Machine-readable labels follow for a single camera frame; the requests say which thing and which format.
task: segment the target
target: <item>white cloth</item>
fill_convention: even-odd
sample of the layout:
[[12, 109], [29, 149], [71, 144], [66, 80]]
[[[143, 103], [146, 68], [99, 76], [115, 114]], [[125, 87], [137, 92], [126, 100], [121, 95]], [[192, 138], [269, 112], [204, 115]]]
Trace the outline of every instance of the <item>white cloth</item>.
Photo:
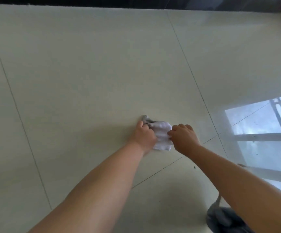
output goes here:
[[167, 134], [169, 130], [172, 130], [172, 126], [168, 122], [153, 121], [147, 115], [143, 115], [142, 121], [152, 129], [157, 137], [157, 143], [154, 146], [155, 150], [171, 150], [173, 142], [170, 140], [170, 136]]

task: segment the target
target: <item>glossy floor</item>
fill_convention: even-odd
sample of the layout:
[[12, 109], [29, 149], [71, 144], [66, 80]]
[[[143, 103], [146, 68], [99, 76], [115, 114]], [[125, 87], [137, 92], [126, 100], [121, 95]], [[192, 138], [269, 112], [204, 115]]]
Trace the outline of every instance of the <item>glossy floor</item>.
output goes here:
[[[281, 15], [0, 6], [0, 232], [37, 223], [143, 114], [281, 188]], [[209, 232], [218, 193], [194, 167], [146, 156], [115, 232]]]

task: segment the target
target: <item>hand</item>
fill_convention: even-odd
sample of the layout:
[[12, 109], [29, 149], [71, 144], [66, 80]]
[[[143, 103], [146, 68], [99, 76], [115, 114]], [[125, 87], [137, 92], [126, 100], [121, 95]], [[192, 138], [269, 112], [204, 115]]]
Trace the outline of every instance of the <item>hand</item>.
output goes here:
[[144, 125], [142, 121], [138, 121], [133, 134], [129, 139], [129, 143], [138, 144], [144, 151], [144, 154], [148, 153], [156, 144], [157, 137], [152, 129], [149, 129], [148, 125]]
[[167, 134], [174, 143], [175, 150], [183, 155], [189, 153], [194, 147], [201, 146], [196, 133], [188, 124], [174, 125]]

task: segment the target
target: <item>floor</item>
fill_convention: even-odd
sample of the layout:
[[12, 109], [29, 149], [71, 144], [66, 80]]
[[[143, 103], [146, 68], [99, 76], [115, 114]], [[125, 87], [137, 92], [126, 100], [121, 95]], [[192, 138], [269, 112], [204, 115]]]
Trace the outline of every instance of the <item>floor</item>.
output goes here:
[[[0, 232], [26, 232], [141, 115], [281, 189], [281, 14], [0, 6]], [[218, 192], [154, 151], [114, 232], [210, 232]]]

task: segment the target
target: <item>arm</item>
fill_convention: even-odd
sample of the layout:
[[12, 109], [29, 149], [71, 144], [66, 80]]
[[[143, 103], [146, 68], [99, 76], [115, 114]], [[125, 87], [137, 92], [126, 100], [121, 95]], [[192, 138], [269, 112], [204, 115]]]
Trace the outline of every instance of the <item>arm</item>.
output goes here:
[[138, 164], [155, 145], [139, 121], [129, 142], [86, 175], [29, 233], [110, 232], [130, 192]]
[[281, 232], [279, 189], [201, 146], [190, 125], [175, 125], [168, 134], [175, 149], [205, 173], [252, 230]]

